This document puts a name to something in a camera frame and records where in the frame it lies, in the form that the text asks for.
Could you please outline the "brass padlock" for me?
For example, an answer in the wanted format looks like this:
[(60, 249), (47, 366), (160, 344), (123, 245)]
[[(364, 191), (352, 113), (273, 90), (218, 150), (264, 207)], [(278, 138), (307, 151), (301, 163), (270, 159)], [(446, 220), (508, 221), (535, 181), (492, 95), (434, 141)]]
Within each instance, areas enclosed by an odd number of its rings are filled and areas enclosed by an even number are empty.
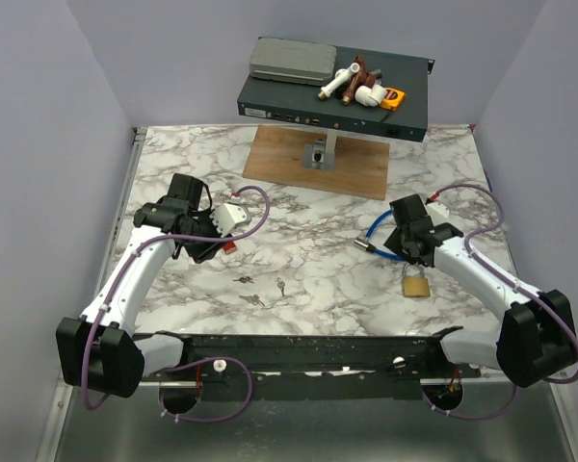
[(407, 298), (428, 298), (431, 289), (424, 269), (405, 263), (402, 269), (402, 293)]

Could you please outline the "blue cable lock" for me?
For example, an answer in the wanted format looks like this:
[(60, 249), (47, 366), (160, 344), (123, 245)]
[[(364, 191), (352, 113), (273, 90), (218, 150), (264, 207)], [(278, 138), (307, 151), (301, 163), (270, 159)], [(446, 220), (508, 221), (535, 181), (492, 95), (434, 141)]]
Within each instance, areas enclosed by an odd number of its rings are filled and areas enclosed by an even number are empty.
[(372, 239), (375, 236), (375, 233), (379, 229), (380, 225), (391, 217), (392, 217), (391, 210), (387, 210), (386, 212), (378, 216), (365, 233), (360, 234), (354, 239), (354, 245), (360, 250), (365, 251), (366, 253), (382, 257), (386, 260), (394, 262), (404, 262), (405, 260), (401, 256), (394, 254), (388, 250), (381, 250), (372, 242)]

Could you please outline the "wooden base board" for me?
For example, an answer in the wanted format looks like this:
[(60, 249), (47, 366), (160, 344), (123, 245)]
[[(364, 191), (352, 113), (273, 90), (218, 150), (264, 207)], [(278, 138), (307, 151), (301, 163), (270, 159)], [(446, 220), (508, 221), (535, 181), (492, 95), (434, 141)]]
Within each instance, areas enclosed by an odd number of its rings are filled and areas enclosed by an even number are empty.
[(330, 169), (313, 168), (312, 148), (324, 134), (261, 125), (251, 145), (243, 176), (265, 181), (383, 200), (387, 190), (389, 144), (337, 136)]

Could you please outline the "red cable padlock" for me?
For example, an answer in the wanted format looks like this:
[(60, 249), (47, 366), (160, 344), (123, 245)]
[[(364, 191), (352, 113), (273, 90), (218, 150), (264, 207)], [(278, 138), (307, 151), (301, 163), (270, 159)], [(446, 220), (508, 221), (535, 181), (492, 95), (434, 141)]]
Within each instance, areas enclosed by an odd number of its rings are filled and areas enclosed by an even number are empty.
[(233, 241), (227, 242), (223, 245), (223, 252), (225, 255), (233, 254), (237, 251), (238, 247), (237, 244)]

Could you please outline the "white pvc elbow fitting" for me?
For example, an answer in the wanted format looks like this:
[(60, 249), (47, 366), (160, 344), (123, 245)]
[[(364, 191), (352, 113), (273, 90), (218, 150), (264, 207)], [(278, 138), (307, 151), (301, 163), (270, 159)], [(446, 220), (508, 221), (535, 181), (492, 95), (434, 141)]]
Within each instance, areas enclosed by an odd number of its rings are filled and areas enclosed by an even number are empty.
[(354, 100), (365, 107), (378, 107), (387, 94), (388, 90), (381, 85), (375, 84), (372, 87), (362, 85), (355, 91)]

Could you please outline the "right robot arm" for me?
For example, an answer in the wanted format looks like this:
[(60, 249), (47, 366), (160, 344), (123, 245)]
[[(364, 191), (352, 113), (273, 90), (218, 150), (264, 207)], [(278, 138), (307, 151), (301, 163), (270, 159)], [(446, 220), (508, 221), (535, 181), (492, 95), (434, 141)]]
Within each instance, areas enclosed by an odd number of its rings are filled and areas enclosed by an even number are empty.
[(424, 353), (426, 370), (448, 375), (460, 363), (503, 372), (527, 388), (575, 366), (578, 338), (570, 303), (557, 290), (542, 291), (513, 277), (473, 247), (449, 222), (435, 223), (427, 202), (413, 194), (390, 204), (395, 229), (386, 247), (412, 265), (455, 279), (498, 320), (489, 332), (453, 329)]

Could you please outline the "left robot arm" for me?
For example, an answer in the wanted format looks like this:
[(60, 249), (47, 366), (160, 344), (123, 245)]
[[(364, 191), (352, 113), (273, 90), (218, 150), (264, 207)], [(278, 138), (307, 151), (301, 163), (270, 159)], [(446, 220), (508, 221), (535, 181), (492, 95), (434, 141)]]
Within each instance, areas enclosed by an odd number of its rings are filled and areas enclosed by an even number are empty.
[(130, 239), (117, 266), (92, 303), (76, 318), (64, 318), (56, 330), (64, 380), (100, 393), (128, 398), (146, 374), (145, 355), (132, 338), (142, 303), (165, 262), (182, 250), (194, 263), (212, 259), (223, 246), (203, 181), (176, 173), (168, 192), (147, 202), (133, 217)]

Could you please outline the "silver key set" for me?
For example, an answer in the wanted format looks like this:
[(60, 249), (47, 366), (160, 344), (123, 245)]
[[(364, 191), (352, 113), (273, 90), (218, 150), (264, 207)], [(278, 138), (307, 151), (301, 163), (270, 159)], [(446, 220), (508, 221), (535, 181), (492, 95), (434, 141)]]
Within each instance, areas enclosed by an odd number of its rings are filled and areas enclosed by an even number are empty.
[(265, 303), (259, 295), (240, 295), (240, 298), (251, 305), (265, 307)]

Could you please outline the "yellow tape measure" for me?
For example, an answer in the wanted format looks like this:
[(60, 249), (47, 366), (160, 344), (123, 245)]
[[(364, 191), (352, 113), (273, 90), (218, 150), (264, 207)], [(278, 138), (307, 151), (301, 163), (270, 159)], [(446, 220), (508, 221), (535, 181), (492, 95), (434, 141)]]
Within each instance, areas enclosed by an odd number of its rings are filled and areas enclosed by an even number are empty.
[(380, 107), (387, 111), (395, 112), (406, 98), (406, 94), (394, 88), (386, 87), (386, 95), (380, 103)]

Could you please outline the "brown pipe fitting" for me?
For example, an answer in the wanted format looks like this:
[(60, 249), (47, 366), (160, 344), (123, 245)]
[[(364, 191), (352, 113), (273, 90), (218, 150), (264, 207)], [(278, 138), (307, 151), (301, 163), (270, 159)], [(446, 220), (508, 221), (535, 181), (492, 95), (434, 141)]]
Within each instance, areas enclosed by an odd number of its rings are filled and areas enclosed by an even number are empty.
[(349, 105), (355, 96), (355, 91), (362, 85), (366, 85), (367, 87), (372, 87), (376, 84), (378, 79), (375, 79), (371, 74), (370, 71), (366, 69), (366, 64), (361, 55), (357, 55), (355, 57), (354, 62), (358, 62), (360, 64), (360, 71), (353, 76), (353, 78), (349, 81), (348, 86), (344, 90), (342, 94), (342, 103), (344, 105)]

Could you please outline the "white pvc pipe fitting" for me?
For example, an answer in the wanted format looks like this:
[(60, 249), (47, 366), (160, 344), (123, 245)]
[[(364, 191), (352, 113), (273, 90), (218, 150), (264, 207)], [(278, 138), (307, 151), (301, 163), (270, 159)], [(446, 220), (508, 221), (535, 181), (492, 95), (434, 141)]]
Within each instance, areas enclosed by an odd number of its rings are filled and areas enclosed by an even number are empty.
[(334, 78), (320, 88), (318, 98), (321, 100), (328, 99), (338, 88), (348, 83), (359, 71), (360, 64), (358, 62), (353, 62), (348, 67), (337, 70)]

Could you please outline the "grey plastic tool case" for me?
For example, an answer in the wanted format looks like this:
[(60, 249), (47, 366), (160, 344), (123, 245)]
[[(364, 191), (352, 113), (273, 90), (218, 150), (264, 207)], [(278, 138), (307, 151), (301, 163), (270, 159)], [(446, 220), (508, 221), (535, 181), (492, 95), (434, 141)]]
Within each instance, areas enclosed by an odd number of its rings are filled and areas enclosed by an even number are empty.
[(260, 38), (250, 56), (250, 77), (321, 86), (332, 77), (336, 54), (328, 44)]

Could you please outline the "metal bracket with lock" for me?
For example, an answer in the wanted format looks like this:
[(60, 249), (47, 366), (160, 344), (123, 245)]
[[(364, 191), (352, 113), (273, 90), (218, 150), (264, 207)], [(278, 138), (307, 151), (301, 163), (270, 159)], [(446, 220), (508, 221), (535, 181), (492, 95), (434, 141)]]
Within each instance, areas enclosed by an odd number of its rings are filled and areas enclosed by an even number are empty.
[(332, 171), (334, 167), (335, 152), (333, 148), (328, 148), (328, 143), (324, 139), (316, 139), (304, 147), (302, 155), (302, 167)]

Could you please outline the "black mounting base plate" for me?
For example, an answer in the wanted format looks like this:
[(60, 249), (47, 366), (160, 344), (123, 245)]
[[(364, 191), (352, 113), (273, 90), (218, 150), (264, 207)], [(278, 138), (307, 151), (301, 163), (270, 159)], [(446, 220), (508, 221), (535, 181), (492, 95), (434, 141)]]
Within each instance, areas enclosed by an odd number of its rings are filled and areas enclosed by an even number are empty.
[(193, 386), (204, 400), (420, 399), (423, 384), (480, 372), (454, 365), (439, 335), (304, 336), (180, 334), (176, 371), (152, 379)]

